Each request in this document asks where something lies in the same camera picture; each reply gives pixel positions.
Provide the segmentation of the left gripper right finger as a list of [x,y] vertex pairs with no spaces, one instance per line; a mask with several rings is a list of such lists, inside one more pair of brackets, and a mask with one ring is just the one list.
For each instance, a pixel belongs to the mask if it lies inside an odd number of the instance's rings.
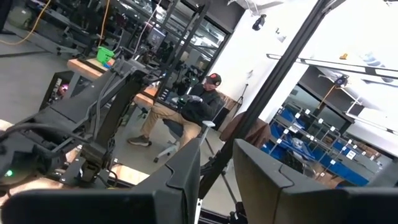
[[249,224],[398,224],[398,188],[329,189],[242,139],[233,161]]

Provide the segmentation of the person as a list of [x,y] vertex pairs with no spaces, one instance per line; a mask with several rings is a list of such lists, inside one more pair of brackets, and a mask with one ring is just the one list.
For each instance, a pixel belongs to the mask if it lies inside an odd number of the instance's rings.
[[179,112],[176,112],[160,103],[155,103],[141,128],[141,135],[127,139],[129,144],[148,146],[149,137],[159,119],[169,119],[182,125],[183,133],[179,147],[182,148],[191,139],[196,138],[202,129],[204,121],[214,118],[221,104],[221,97],[217,92],[222,82],[221,76],[212,73],[206,81],[195,85],[188,95],[188,100]]

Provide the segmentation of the white overhead rail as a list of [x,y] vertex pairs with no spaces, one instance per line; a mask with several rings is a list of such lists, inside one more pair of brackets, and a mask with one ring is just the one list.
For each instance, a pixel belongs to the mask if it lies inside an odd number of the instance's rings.
[[393,70],[390,68],[350,65],[346,63],[326,62],[322,60],[313,60],[309,58],[297,58],[296,62],[306,64],[309,66],[328,68],[328,69],[353,72],[353,73],[361,73],[364,75],[370,75],[374,77],[398,80],[398,70]]

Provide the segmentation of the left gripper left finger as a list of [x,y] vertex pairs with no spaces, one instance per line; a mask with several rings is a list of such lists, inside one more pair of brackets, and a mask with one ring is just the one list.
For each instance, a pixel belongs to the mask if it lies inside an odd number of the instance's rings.
[[1,210],[2,224],[194,224],[200,142],[193,139],[131,189],[30,190]]

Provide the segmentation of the blue bin storage shelf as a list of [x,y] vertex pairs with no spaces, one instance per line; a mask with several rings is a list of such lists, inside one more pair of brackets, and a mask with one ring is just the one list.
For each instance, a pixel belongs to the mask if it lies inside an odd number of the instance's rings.
[[262,150],[291,168],[327,183],[363,186],[382,171],[380,153],[286,101],[270,121],[271,137]]

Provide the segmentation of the black computer tower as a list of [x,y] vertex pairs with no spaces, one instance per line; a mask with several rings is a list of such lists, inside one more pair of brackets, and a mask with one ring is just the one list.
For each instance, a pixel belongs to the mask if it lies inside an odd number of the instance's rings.
[[41,102],[39,110],[52,105],[58,100],[61,100],[68,90],[70,81],[73,78],[74,73],[72,71],[55,72],[51,82],[45,92],[44,98]]

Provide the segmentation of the wooden workbench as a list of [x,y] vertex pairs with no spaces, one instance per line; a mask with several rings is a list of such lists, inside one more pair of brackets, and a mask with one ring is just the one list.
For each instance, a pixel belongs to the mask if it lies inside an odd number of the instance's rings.
[[[67,62],[67,67],[71,71],[75,72],[76,75],[80,75],[81,77],[85,77],[89,80],[97,79],[108,70],[95,58],[90,58],[87,60],[78,58],[71,59]],[[154,104],[154,98],[157,90],[157,87],[147,87],[142,93],[135,96],[134,104],[141,107],[150,108]]]

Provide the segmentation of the black frame post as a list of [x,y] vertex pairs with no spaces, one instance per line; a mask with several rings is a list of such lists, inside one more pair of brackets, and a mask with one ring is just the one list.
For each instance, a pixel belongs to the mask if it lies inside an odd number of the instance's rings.
[[276,63],[267,80],[260,88],[252,103],[249,105],[249,108],[246,110],[237,127],[221,148],[221,151],[216,154],[211,165],[211,170],[208,171],[200,181],[198,198],[205,198],[206,194],[221,174],[223,168],[231,159],[233,141],[236,138],[242,139],[246,136],[246,133],[250,130],[260,113],[266,107],[268,102],[270,102],[271,97],[276,92],[295,60],[298,58],[316,28],[323,20],[326,14],[326,6],[330,1],[331,0],[317,0],[284,54]]

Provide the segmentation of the gray office chair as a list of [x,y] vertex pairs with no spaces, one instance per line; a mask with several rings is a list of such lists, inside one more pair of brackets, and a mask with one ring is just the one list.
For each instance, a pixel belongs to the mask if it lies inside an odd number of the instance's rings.
[[[201,133],[198,135],[200,138],[200,145],[206,140],[206,136],[211,128],[214,128],[216,124],[214,123],[216,117],[220,113],[220,111],[224,108],[225,102],[221,100],[218,107],[217,112],[212,118],[211,121],[203,121],[202,122],[202,130]],[[178,147],[180,144],[180,138],[183,134],[183,126],[181,124],[176,123],[175,121],[171,121],[169,119],[163,119],[163,123],[168,127],[169,133],[175,139],[174,142],[168,141],[168,146],[160,152],[153,160],[154,163],[158,163],[159,159],[163,156],[170,156],[171,154],[178,151]]]

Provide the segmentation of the gray gas cylinder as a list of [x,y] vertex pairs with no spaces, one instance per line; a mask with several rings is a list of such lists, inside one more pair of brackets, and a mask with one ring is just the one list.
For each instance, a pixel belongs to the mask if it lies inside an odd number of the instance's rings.
[[30,23],[32,22],[33,14],[30,9],[15,6],[11,9],[7,21],[11,25],[18,27],[20,29],[28,29]]

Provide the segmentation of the green plastic basket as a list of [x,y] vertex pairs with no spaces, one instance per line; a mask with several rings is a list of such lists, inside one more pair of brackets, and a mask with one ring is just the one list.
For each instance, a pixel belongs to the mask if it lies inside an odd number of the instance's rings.
[[96,59],[99,63],[108,63],[114,56],[114,52],[105,47],[98,47]]

